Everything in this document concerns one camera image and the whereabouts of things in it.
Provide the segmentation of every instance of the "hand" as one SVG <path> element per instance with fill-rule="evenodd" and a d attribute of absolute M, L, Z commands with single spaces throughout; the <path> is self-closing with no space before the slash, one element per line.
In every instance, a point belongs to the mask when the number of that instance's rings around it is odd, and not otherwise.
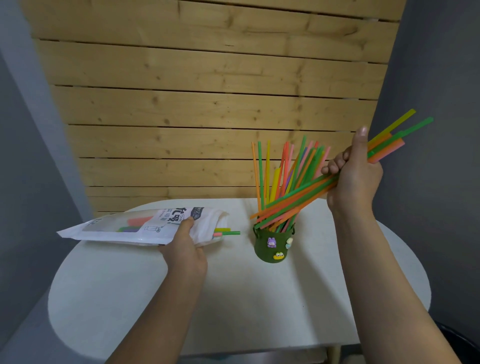
<path fill-rule="evenodd" d="M 372 211 L 373 197 L 383 170 L 380 163 L 370 164 L 367 161 L 367 133 L 366 126 L 358 129 L 352 145 L 322 168 L 323 174 L 342 171 L 337 186 L 327 196 L 328 207 L 334 216 Z"/>
<path fill-rule="evenodd" d="M 205 277 L 207 273 L 207 259 L 202 247 L 196 248 L 190 237 L 190 229 L 194 220 L 188 217 L 180 226 L 170 244 L 159 246 L 168 270 L 181 270 Z"/>

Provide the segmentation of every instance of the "forearm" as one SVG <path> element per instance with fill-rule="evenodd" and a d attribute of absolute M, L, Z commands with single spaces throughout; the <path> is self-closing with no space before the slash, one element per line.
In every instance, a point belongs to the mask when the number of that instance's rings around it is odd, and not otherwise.
<path fill-rule="evenodd" d="M 371 210 L 334 218 L 348 294 L 369 363 L 458 363 Z"/>
<path fill-rule="evenodd" d="M 203 276 L 169 271 L 160 288 L 107 364 L 173 364 L 180 354 Z"/>

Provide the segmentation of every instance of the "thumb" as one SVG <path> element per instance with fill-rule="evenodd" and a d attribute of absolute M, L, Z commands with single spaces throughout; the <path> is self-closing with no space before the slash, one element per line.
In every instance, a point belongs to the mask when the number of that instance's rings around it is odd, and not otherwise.
<path fill-rule="evenodd" d="M 352 150 L 350 152 L 349 160 L 353 161 L 367 161 L 368 152 L 368 129 L 366 126 L 359 128 L 352 139 Z"/>
<path fill-rule="evenodd" d="M 175 233 L 175 236 L 177 236 L 177 235 L 188 235 L 190 233 L 190 229 L 193 226 L 193 223 L 194 223 L 194 220 L 193 220 L 193 217 L 191 217 L 191 216 L 189 216 L 188 218 L 183 220 L 180 223 L 180 226 L 179 226 L 177 232 Z"/>

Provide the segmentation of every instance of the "purple bear charm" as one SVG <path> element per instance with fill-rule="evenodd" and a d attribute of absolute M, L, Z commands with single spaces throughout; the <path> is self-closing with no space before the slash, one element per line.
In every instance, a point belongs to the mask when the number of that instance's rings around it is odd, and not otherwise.
<path fill-rule="evenodd" d="M 267 246 L 269 248 L 276 248 L 276 240 L 275 238 L 268 238 L 267 240 Z"/>

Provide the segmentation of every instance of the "left arm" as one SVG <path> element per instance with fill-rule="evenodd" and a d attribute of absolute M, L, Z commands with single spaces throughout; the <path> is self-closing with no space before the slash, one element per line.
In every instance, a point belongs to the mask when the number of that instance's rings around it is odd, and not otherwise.
<path fill-rule="evenodd" d="M 189 235 L 192 225 L 192 218 L 184 220 L 173 241 L 160 248 L 167 276 L 106 364 L 177 362 L 207 271 L 203 250 Z"/>

